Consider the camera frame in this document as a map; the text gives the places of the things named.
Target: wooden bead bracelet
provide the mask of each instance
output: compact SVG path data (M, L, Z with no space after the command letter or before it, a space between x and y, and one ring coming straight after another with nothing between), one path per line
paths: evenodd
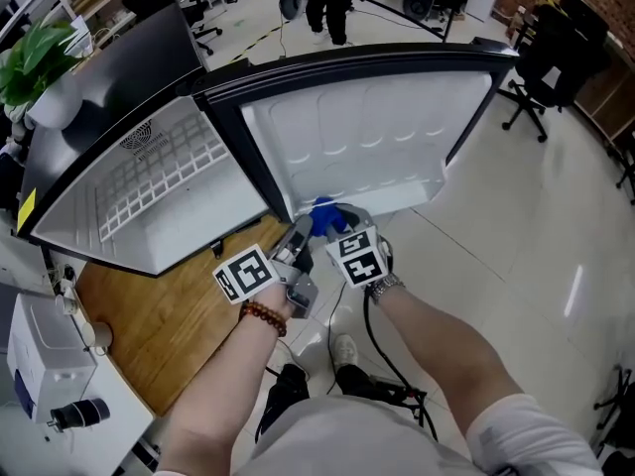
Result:
M253 315L270 324L278 330L278 335L284 337L287 334L287 323L284 317L278 312L266 307L256 301L246 301L240 308L238 319L242 319L245 315Z

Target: metal watch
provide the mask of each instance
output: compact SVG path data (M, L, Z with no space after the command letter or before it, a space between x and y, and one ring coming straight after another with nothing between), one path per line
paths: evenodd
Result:
M373 302L377 304L379 298L393 286L401 286L402 288L405 287L404 283L401 282L401 279L393 273L388 274L386 277L379 279L377 282L368 286L370 288L370 297L373 298Z

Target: white pot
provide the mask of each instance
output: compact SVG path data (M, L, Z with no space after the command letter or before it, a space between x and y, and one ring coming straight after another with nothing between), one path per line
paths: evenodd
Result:
M81 107L81 92L77 81L66 72L40 95L27 114L49 129L65 129Z

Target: white shirt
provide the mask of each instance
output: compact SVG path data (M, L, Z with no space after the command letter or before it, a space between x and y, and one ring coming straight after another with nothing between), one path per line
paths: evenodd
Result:
M527 395L483 412L467 432L473 462L382 403L320 397L286 410L238 476L601 476L588 444ZM162 472L158 476L175 476Z

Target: wire shelf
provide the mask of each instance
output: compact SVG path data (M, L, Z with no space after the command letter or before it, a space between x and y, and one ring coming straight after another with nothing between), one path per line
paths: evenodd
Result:
M112 170L95 189L102 242L180 185L228 157L198 113L188 115L168 132L157 127L152 121L155 136L145 147L130 150L133 157Z

